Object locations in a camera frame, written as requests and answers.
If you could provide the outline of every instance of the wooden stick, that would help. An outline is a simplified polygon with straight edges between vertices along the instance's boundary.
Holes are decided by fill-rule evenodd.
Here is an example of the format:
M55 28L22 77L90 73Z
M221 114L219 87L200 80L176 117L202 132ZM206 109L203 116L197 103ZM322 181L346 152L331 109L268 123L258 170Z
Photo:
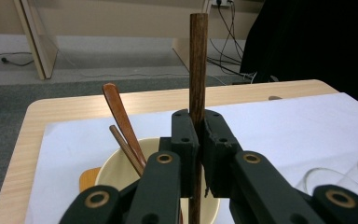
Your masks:
M190 15L190 105L189 115L202 149L202 122L205 116L205 78L208 38L208 14ZM202 166L200 150L196 158L196 185L194 197L188 201L188 223L200 223L200 193Z
M107 83L103 85L103 95L106 102L109 105L110 111L116 120L118 128L127 140L128 145L131 147L134 156L140 162L143 167L146 165L144 154L139 146L138 139L135 136L135 132L132 129L129 117L121 101L118 88L113 83Z
M120 145L121 149L126 154L127 158L129 159L130 163L132 164L133 168L135 169L138 176L141 176L144 173L144 166L142 166L141 163L138 162L138 159L133 154L130 146L127 144L124 137L121 135L121 133L118 131L117 127L115 125L111 125L109 127L110 132L112 135L116 138L116 141Z

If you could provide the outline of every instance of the black object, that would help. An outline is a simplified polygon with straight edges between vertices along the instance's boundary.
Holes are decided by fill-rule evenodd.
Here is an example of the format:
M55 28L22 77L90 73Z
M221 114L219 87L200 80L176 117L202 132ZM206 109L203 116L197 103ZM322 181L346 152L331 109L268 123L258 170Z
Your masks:
M203 147L201 162L207 187L214 197L230 199L229 208L236 223L358 223L357 195L337 186L319 187L313 196L298 192L263 155L241 150L220 114L205 112L205 138L200 144L193 138L195 131L188 123L186 110L175 112L172 137L160 139L158 152L148 159L138 182L121 192L107 186L85 190L60 223L178 223L179 199L192 195L181 188L193 183L196 173L192 163L198 146ZM180 175L182 171L189 176ZM112 196L104 201L106 197L99 196L101 191L111 192ZM355 202L351 209L345 207L337 192ZM88 199L104 202L106 207L87 206Z
M266 0L244 48L254 83L319 79L358 101L358 1Z

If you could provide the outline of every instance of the gray carpet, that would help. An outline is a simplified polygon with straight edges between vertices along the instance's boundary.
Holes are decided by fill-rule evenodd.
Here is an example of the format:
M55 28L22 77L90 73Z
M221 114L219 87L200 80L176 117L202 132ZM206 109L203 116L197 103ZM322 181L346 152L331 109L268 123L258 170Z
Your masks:
M224 76L227 84L241 81L240 77ZM20 132L26 109L36 100L102 94L102 85L109 81L77 83L0 86L0 189ZM188 77L148 78L114 81L120 92L159 91L188 88ZM208 77L207 86L221 86L220 81Z

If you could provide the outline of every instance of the floor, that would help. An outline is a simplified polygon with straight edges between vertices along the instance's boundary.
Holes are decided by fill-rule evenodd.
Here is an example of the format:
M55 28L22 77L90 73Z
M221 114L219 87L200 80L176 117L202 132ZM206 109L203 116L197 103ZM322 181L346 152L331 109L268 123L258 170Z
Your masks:
M243 48L245 42L237 41ZM33 59L25 35L0 35L0 85L188 76L188 70L173 50L170 38L58 36L57 43L59 53L52 77L42 80L33 63L24 66L13 64L24 64ZM241 49L236 49L232 40L210 39L208 57L220 60L218 50L222 49L224 55L237 60L236 64L223 64L239 72ZM3 63L4 57L12 63ZM218 80L221 76L242 80L242 77L229 75L211 63L207 63L207 75Z

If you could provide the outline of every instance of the wooden table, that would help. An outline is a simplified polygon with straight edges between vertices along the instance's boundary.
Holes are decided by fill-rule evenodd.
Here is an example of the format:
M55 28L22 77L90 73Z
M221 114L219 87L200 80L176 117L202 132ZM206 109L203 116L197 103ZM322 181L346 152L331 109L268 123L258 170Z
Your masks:
M210 87L206 106L231 105L270 99L336 93L319 80ZM188 108L188 89L121 94L128 114ZM51 122L109 118L103 95L45 99L32 103L25 114L19 138L0 192L0 223L24 223L34 182L34 171L47 124Z

